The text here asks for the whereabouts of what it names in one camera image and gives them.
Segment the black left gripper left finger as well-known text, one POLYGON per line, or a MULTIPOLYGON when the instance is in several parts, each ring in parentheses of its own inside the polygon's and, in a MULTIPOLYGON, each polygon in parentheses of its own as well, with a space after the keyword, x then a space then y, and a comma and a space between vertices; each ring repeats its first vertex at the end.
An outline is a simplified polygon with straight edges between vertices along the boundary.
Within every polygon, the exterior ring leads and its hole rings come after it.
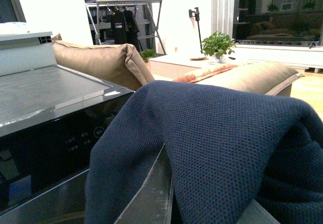
POLYGON ((172 169, 163 146, 142 186, 115 223, 171 223, 173 197, 172 169))

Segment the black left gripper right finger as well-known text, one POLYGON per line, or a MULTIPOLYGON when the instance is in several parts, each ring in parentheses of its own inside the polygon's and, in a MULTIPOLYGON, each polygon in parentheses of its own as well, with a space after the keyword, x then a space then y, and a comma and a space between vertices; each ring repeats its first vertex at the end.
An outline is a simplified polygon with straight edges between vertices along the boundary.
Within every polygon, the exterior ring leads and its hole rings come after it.
POLYGON ((236 224, 280 224, 255 199, 243 210, 236 224))

